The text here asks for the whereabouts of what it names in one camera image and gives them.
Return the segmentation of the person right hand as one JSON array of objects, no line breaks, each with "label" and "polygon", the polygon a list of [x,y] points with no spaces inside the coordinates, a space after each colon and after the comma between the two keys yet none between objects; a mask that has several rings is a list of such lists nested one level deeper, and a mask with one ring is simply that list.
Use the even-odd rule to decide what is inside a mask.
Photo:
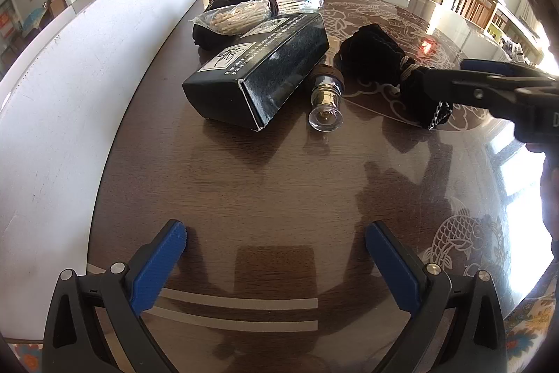
[{"label": "person right hand", "polygon": [[558,261],[558,160],[543,145],[531,143],[526,148],[532,153],[544,153],[546,158],[540,178],[540,197],[543,223],[551,235],[551,253]]}]

